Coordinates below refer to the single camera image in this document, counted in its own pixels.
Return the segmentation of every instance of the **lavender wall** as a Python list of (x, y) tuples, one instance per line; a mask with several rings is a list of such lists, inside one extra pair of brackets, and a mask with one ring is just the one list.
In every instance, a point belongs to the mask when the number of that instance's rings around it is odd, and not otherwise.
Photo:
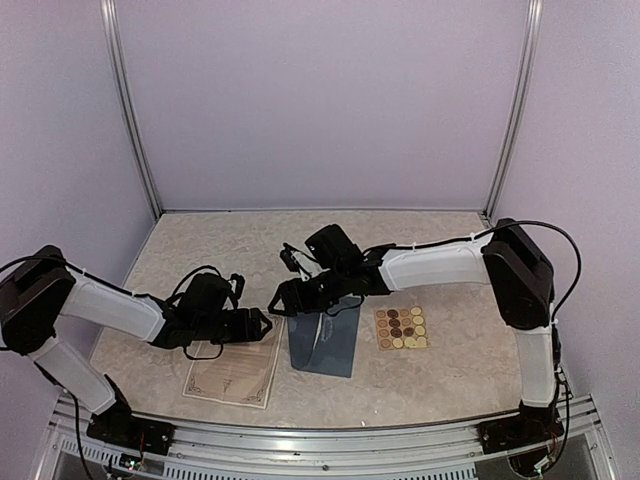
[[(0, 264), (45, 243), (121, 282), (152, 228), (97, 1), (0, 2)], [(84, 352), (96, 329), (59, 332)], [(1, 353), (0, 478), (27, 478), (57, 389)]]
[(481, 209), (527, 1), (118, 2), (168, 209)]
[[(574, 389), (593, 393), (623, 479), (640, 472), (640, 4), (546, 2), (500, 216), (575, 236), (584, 277), (561, 314)], [(570, 248), (542, 237), (562, 291)]]

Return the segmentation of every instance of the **aluminum frame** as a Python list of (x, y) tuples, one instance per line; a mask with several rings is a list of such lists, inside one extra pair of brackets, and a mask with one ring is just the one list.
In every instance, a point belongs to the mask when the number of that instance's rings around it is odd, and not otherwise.
[[(167, 457), (147, 454), (156, 473), (150, 478), (327, 478), (363, 480), (416, 478), (425, 472), (469, 469), (478, 461), (504, 457), (506, 452), (484, 455), (476, 431), (478, 423), (514, 412), (440, 424), (357, 429), (278, 429), (241, 427), (179, 418), (139, 414), (168, 420), (176, 426)], [(564, 409), (560, 409), (563, 420)], [(90, 414), (81, 409), (80, 428), (85, 431)], [(33, 480), (53, 478), (62, 452), (78, 455), (75, 443), (74, 406), (71, 398), (59, 399), (39, 449)], [(585, 435), (598, 478), (615, 480), (615, 466), (608, 440), (591, 396), (571, 400), (570, 437)], [(135, 453), (82, 438), (89, 461), (120, 453)], [(512, 450), (509, 454), (531, 447)]]
[(489, 190), (487, 204), (484, 209), (484, 213), (489, 220), (493, 218), (496, 208), (498, 207), (500, 195), (502, 194), (504, 183), (507, 178), (509, 164), (513, 157), (513, 150), (518, 138), (518, 131), (520, 129), (520, 123), (522, 122), (524, 107), (527, 100), (527, 92), (529, 91), (529, 81), (533, 71), (541, 19), (542, 0), (529, 0), (525, 37), (522, 46), (522, 55), (520, 57), (518, 76), (516, 77), (516, 89), (513, 94), (511, 111), (509, 113), (509, 122), (507, 124), (507, 131), (505, 132), (502, 146), (500, 147), (498, 167), (496, 168), (496, 173), (493, 177), (491, 188)]
[(109, 57), (111, 59), (111, 68), (116, 82), (116, 90), (118, 92), (120, 107), (122, 108), (122, 116), (125, 126), (127, 127), (127, 133), (133, 148), (136, 168), (140, 175), (140, 180), (142, 181), (142, 187), (144, 189), (147, 203), (149, 204), (149, 209), (151, 210), (154, 219), (158, 221), (163, 214), (162, 203), (160, 201), (158, 189), (156, 188), (156, 184), (153, 180), (153, 174), (149, 167), (149, 162), (147, 161), (147, 156), (142, 144), (142, 138), (140, 136), (140, 127), (138, 126), (138, 120), (133, 107), (131, 92), (129, 91), (127, 71), (124, 63), (124, 55), (122, 53), (122, 43), (120, 41), (120, 30), (118, 28), (118, 15), (115, 0), (100, 0), (100, 5), (102, 20), (104, 22), (104, 30), (107, 37), (107, 46), (109, 48)]

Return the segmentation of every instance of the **black cable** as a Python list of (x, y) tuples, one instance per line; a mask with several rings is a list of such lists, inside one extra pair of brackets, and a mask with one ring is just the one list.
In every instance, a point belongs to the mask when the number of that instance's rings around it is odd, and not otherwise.
[(329, 317), (337, 317), (340, 313), (346, 311), (346, 310), (353, 310), (354, 308), (358, 308), (360, 306), (362, 306), (362, 304), (364, 303), (364, 295), (360, 295), (360, 302), (357, 303), (356, 305), (351, 305), (350, 307), (343, 307), (340, 310), (338, 310), (337, 312), (334, 313), (329, 313), (329, 310), (324, 311), (323, 313)]
[(73, 406), (76, 411), (76, 441), (78, 442), (80, 462), (82, 463), (82, 468), (84, 468), (84, 473), (87, 474), (87, 478), (89, 478), (89, 480), (94, 480), (91, 472), (89, 471), (87, 460), (84, 458), (84, 452), (82, 451), (82, 439), (80, 438), (80, 404), (78, 403), (78, 398), (73, 393), (69, 392), (69, 395), (71, 395), (71, 398), (73, 399)]
[(560, 381), (558, 374), (556, 374), (556, 381), (558, 383), (561, 383), (564, 386), (564, 397), (565, 397), (564, 401), (565, 401), (567, 418), (566, 418), (565, 427), (564, 427), (564, 437), (562, 439), (562, 445), (560, 446), (560, 451), (558, 452), (558, 456), (553, 459), (553, 461), (551, 462), (551, 465), (549, 465), (549, 468), (542, 471), (543, 474), (546, 474), (547, 472), (549, 472), (549, 470), (551, 470), (553, 467), (555, 467), (558, 464), (560, 457), (562, 457), (562, 454), (564, 453), (564, 449), (567, 446), (567, 440), (569, 439), (569, 423), (571, 421), (571, 407), (570, 407), (569, 398), (571, 397), (571, 389), (569, 388), (569, 382), (567, 380)]
[(182, 277), (182, 280), (180, 280), (180, 282), (178, 282), (178, 285), (176, 286), (176, 288), (173, 289), (173, 292), (171, 293), (171, 297), (175, 296), (175, 294), (178, 293), (178, 290), (180, 290), (180, 287), (182, 287), (182, 285), (184, 285), (184, 283), (187, 280), (189, 280), (196, 273), (201, 272), (202, 270), (213, 270), (216, 273), (216, 275), (218, 275), (219, 277), (222, 277), (222, 274), (220, 273), (220, 270), (218, 270), (216, 267), (213, 267), (211, 265), (201, 265), (198, 268), (194, 268), (189, 273), (187, 273), (184, 277)]
[[(499, 225), (497, 227), (492, 227), (492, 228), (489, 228), (489, 229), (484, 230), (482, 232), (479, 232), (477, 235), (475, 235), (474, 238), (478, 239), (478, 238), (486, 237), (487, 235), (490, 235), (492, 233), (498, 232), (500, 230), (504, 230), (505, 228), (511, 228), (511, 227), (515, 227), (515, 226), (518, 226), (518, 225), (529, 225), (529, 226), (533, 226), (533, 227), (543, 227), (543, 228), (547, 228), (547, 229), (553, 230), (553, 231), (561, 234), (564, 238), (566, 238), (569, 241), (569, 243), (571, 244), (571, 246), (573, 247), (573, 251), (574, 251), (574, 253), (576, 255), (576, 275), (575, 275), (573, 281), (571, 282), (571, 285), (567, 289), (566, 293), (562, 296), (560, 301), (558, 301), (558, 303), (556, 304), (556, 306), (555, 306), (555, 308), (553, 310), (553, 316), (555, 317), (555, 315), (558, 312), (558, 310), (560, 310), (560, 307), (562, 307), (562, 305), (565, 303), (565, 301), (573, 293), (574, 289), (576, 288), (576, 285), (578, 284), (578, 281), (580, 280), (580, 275), (582, 274), (582, 255), (580, 254), (580, 249), (578, 248), (578, 245), (573, 240), (571, 235), (569, 235), (562, 228), (560, 228), (560, 227), (558, 227), (556, 225), (553, 225), (551, 223), (541, 222), (541, 221), (538, 221), (538, 220), (515, 220), (513, 222), (505, 223), (503, 225)], [(365, 250), (365, 252), (368, 252), (368, 251), (373, 250), (375, 248), (381, 248), (381, 247), (388, 248), (389, 250), (422, 250), (422, 249), (425, 249), (425, 248), (441, 247), (443, 245), (449, 245), (451, 243), (456, 243), (456, 242), (470, 242), (472, 240), (473, 240), (473, 238), (471, 236), (468, 236), (468, 237), (449, 238), (447, 240), (441, 240), (439, 242), (424, 243), (424, 244), (420, 244), (420, 245), (394, 245), (394, 244), (377, 245), (375, 247), (369, 247), (368, 249)]]
[(184, 352), (185, 357), (187, 357), (189, 360), (193, 360), (194, 362), (199, 362), (201, 360), (217, 360), (218, 358), (220, 358), (220, 355), (222, 355), (222, 352), (224, 352), (224, 343), (220, 344), (220, 351), (215, 357), (192, 357), (187, 353), (187, 347), (182, 347), (182, 351)]
[(558, 301), (555, 308), (553, 309), (553, 317), (555, 317), (556, 313), (558, 313), (558, 310), (560, 310), (560, 307), (562, 307), (564, 302), (573, 293), (573, 291), (576, 288), (576, 285), (578, 285), (578, 281), (580, 280), (580, 275), (582, 274), (582, 255), (580, 254), (580, 249), (578, 248), (578, 245), (576, 244), (575, 240), (571, 237), (571, 235), (569, 235), (562, 228), (556, 225), (553, 225), (551, 223), (540, 222), (538, 220), (517, 220), (511, 223), (505, 223), (504, 225), (493, 227), (493, 228), (490, 228), (489, 230), (485, 230), (484, 232), (480, 232), (478, 235), (476, 235), (476, 238), (482, 238), (491, 233), (497, 232), (499, 230), (503, 230), (505, 228), (514, 227), (516, 225), (530, 225), (534, 227), (548, 228), (549, 230), (558, 232), (560, 235), (566, 238), (567, 241), (571, 244), (571, 247), (573, 247), (573, 251), (576, 255), (576, 275), (573, 278), (573, 282), (571, 282), (571, 285), (567, 289), (566, 293), (562, 296), (562, 298)]
[(114, 285), (111, 282), (108, 282), (107, 280), (104, 280), (100, 277), (96, 277), (95, 275), (92, 275), (91, 273), (88, 273), (86, 271), (84, 271), (82, 268), (75, 266), (72, 263), (69, 263), (68, 261), (66, 261), (64, 258), (59, 258), (59, 257), (49, 257), (47, 255), (28, 255), (26, 257), (20, 257), (20, 258), (16, 258), (15, 260), (10, 261), (9, 263), (3, 265), (2, 267), (0, 267), (0, 273), (4, 272), (5, 270), (13, 267), (14, 265), (18, 265), (20, 263), (24, 263), (24, 262), (28, 262), (29, 260), (48, 260), (51, 262), (55, 262), (55, 263), (59, 263), (60, 265), (64, 265), (65, 267), (69, 267), (71, 270), (75, 271), (76, 273), (79, 273), (91, 280), (94, 280), (95, 282), (98, 282), (102, 285), (104, 285), (105, 287), (109, 287), (109, 288), (113, 288), (114, 290), (123, 293), (125, 295), (130, 295), (130, 296), (136, 296), (133, 294), (133, 292), (130, 292), (129, 290), (125, 290), (124, 288), (118, 287), (117, 285)]

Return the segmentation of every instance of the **metal pole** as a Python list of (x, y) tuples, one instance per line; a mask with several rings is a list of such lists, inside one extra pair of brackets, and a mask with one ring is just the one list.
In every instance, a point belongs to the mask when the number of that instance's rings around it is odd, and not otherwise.
[(140, 174), (144, 193), (149, 203), (149, 208), (157, 221), (163, 213), (158, 190), (153, 181), (153, 175), (149, 167), (149, 162), (142, 146), (140, 138), (140, 128), (136, 119), (133, 101), (127, 83), (127, 72), (124, 64), (124, 56), (122, 53), (122, 44), (120, 42), (120, 31), (118, 30), (118, 17), (116, 13), (116, 5), (114, 0), (101, 0), (102, 20), (107, 35), (107, 46), (109, 47), (109, 56), (111, 59), (111, 67), (113, 69), (120, 107), (122, 108), (122, 116), (124, 118), (129, 140), (133, 148), (133, 154), (136, 161), (136, 167)]
[(496, 169), (496, 173), (493, 177), (491, 190), (489, 190), (489, 198), (484, 210), (489, 221), (492, 220), (498, 206), (500, 194), (502, 193), (502, 188), (504, 187), (504, 182), (507, 177), (509, 164), (511, 163), (511, 158), (513, 156), (513, 149), (518, 137), (518, 130), (520, 128), (520, 122), (522, 121), (527, 91), (529, 89), (529, 79), (531, 78), (531, 72), (533, 70), (536, 46), (538, 44), (541, 17), (542, 0), (529, 0), (525, 38), (522, 46), (520, 68), (518, 70), (518, 77), (516, 80), (516, 90), (511, 104), (511, 112), (509, 113), (509, 123), (500, 149), (498, 168)]

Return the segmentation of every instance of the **beige textured surface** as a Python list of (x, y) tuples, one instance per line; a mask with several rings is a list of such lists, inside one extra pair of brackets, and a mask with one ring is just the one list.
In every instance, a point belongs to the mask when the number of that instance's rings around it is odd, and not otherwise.
[[(170, 214), (162, 217), (127, 286), (161, 298), (207, 263), (243, 274), (244, 306), (265, 308), (291, 274), (278, 253), (319, 228), (340, 224), (361, 248), (439, 240), (482, 229), (472, 213), (306, 211)], [(374, 311), (421, 305), (431, 346), (380, 352)], [(362, 307), (351, 379), (295, 371), (285, 332), (271, 398), (257, 410), (181, 396), (189, 369), (182, 352), (152, 348), (104, 330), (92, 363), (120, 386), (134, 410), (238, 425), (360, 427), (452, 420), (516, 408), (520, 379), (515, 340), (491, 288), (446, 285), (371, 297)]]

